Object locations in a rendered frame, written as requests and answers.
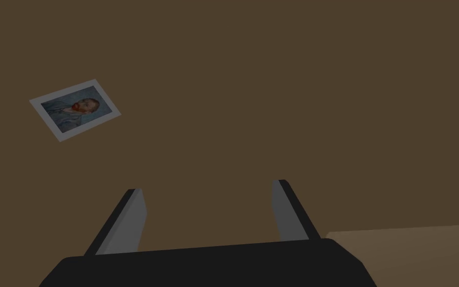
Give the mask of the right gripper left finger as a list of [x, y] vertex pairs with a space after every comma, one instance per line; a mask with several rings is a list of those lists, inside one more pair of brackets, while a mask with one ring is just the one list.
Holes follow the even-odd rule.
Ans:
[[146, 218], [142, 190], [127, 190], [84, 255], [137, 252]]

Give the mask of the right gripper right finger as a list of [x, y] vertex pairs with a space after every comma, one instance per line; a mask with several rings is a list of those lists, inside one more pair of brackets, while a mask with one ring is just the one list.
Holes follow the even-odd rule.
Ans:
[[287, 180], [273, 181], [271, 203], [280, 241], [321, 239]]

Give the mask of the white framed portrait painting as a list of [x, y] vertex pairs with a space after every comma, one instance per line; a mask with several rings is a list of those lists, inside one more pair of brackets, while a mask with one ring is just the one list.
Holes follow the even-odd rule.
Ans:
[[96, 79], [29, 102], [59, 142], [121, 115]]

